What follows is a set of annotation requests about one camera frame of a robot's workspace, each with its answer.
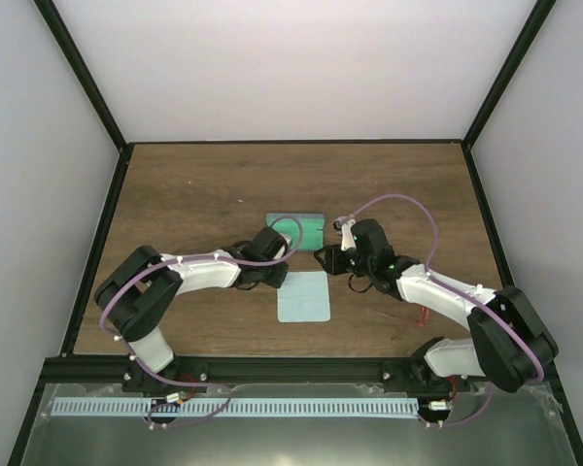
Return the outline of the light blue glasses case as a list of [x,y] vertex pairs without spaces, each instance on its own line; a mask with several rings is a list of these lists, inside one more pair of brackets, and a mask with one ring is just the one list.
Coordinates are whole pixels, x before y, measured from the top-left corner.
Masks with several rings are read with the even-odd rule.
[[324,214],[268,213],[266,225],[291,240],[291,246],[299,244],[299,251],[313,252],[324,246]]

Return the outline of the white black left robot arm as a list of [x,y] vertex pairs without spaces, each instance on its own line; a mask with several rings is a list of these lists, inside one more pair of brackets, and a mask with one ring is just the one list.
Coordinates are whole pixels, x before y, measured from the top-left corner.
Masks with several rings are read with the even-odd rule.
[[130,353],[147,366],[146,382],[166,392],[178,383],[180,371],[159,328],[173,299],[210,288],[249,290],[261,283],[279,288],[289,269],[282,258],[291,244],[291,238],[266,226],[251,241],[205,254],[174,256],[144,245],[97,288],[93,299]]

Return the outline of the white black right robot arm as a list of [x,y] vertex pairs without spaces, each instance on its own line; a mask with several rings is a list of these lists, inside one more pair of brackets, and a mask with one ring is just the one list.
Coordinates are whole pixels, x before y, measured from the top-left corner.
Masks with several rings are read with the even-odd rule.
[[433,391],[447,377],[463,376],[513,393],[543,378],[558,356],[555,339],[521,289],[494,290],[438,274],[396,253],[374,219],[338,219],[335,227],[340,244],[314,253],[328,274],[366,278],[380,293],[435,311],[469,332],[467,339],[438,337],[419,348],[412,378],[420,389]]

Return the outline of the light blue cleaning cloth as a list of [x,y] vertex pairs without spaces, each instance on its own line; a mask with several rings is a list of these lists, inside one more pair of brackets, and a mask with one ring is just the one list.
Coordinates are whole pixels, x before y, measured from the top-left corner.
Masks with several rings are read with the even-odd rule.
[[282,323],[330,321],[326,272],[289,272],[277,290],[277,318]]

